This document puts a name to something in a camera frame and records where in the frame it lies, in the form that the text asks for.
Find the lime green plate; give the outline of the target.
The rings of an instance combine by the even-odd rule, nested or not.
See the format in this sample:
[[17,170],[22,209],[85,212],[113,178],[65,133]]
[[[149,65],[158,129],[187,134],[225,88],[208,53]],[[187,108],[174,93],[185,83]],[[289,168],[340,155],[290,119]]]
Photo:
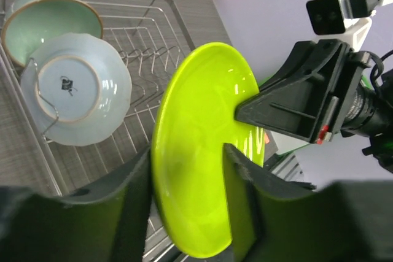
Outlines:
[[163,226],[186,255],[211,258],[231,244],[222,147],[263,164],[264,130],[235,119],[236,107],[258,92],[247,61],[223,42],[196,48],[166,87],[152,135],[152,180]]

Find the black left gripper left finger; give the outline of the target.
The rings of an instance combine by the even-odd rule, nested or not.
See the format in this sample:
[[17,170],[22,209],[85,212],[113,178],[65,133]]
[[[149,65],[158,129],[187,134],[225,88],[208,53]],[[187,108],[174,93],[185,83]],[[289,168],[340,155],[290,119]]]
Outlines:
[[1,187],[2,261],[141,261],[152,201],[150,150],[70,195]]

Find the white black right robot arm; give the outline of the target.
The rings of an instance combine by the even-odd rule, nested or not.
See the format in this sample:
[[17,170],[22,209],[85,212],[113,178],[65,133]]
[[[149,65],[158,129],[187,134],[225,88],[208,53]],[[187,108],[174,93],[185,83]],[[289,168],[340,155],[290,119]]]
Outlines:
[[297,42],[235,119],[309,144],[367,137],[363,154],[392,170],[392,72],[383,57],[338,39]]

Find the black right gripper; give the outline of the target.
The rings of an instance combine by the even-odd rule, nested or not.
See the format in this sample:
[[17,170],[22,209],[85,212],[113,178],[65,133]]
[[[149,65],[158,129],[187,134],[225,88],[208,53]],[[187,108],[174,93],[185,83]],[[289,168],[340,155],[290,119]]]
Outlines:
[[336,133],[368,137],[373,91],[361,81],[371,60],[338,39],[296,42],[259,93],[236,107],[235,119],[315,144]]

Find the mint green ceramic bowl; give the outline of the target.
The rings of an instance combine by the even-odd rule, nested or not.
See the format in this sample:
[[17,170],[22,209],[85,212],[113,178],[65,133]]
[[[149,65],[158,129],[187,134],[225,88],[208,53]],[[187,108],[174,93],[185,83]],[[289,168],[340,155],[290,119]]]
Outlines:
[[98,12],[81,0],[15,0],[6,10],[1,42],[19,66],[46,40],[66,33],[103,36]]

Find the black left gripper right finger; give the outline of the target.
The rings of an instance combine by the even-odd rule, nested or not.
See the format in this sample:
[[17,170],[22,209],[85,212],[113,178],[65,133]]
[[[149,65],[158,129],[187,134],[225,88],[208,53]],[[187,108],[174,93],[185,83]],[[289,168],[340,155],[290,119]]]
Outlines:
[[222,150],[232,261],[391,261],[392,182],[311,191]]

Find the pale blue scalloped plate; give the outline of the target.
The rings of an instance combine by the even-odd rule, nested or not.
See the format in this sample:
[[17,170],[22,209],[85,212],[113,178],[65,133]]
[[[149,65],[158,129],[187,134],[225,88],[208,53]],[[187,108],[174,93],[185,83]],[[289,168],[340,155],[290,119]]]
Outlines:
[[106,140],[131,104],[131,75],[118,51],[90,34],[44,42],[27,60],[20,88],[41,135],[61,145]]

